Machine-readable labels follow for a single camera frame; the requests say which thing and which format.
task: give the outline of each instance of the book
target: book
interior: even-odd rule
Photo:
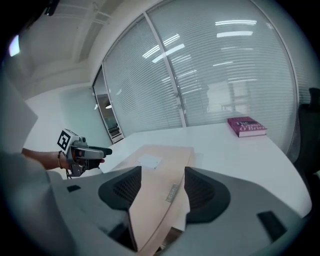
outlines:
[[[267,128],[249,116],[228,118],[228,124],[238,137],[266,135]]]

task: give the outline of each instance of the ceiling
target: ceiling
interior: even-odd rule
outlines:
[[[19,35],[20,53],[6,60],[7,73],[27,99],[41,92],[65,86],[64,81],[48,82],[66,70],[82,69],[83,82],[89,82],[87,59],[102,27],[124,0],[60,0],[52,16],[41,15]],[[69,73],[67,82],[72,83]],[[46,79],[45,88],[41,87]]]

